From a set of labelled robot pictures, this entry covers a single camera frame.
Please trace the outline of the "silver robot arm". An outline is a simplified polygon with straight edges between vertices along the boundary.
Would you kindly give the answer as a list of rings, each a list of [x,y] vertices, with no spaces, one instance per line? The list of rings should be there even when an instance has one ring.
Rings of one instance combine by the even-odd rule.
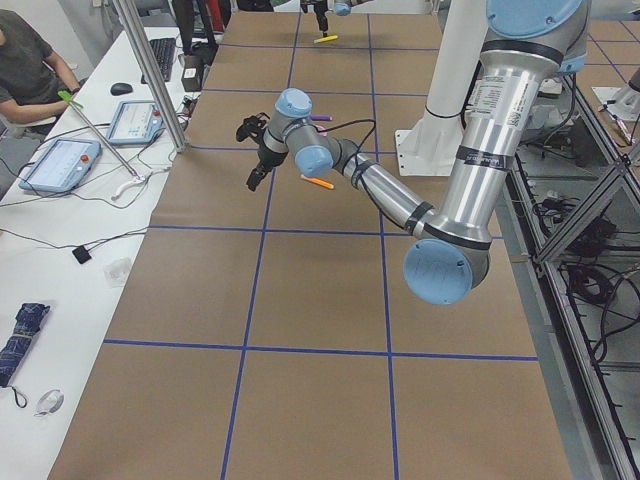
[[[303,13],[307,13],[309,9],[313,10],[322,38],[327,38],[329,36],[329,22],[327,18],[329,11],[333,11],[338,16],[346,16],[350,14],[356,6],[368,3],[369,1],[370,0],[339,0],[334,1],[332,6],[329,6],[327,0],[300,0],[299,5]]]
[[[421,174],[448,179],[434,206],[366,157],[355,142],[313,123],[303,91],[282,91],[271,114],[244,119],[238,140],[258,147],[255,189],[287,157],[306,177],[337,171],[390,221],[413,236],[404,278],[436,305],[465,298],[486,277],[488,223],[511,170],[542,83],[579,70],[586,55],[587,1],[454,1],[423,118],[399,145]]]

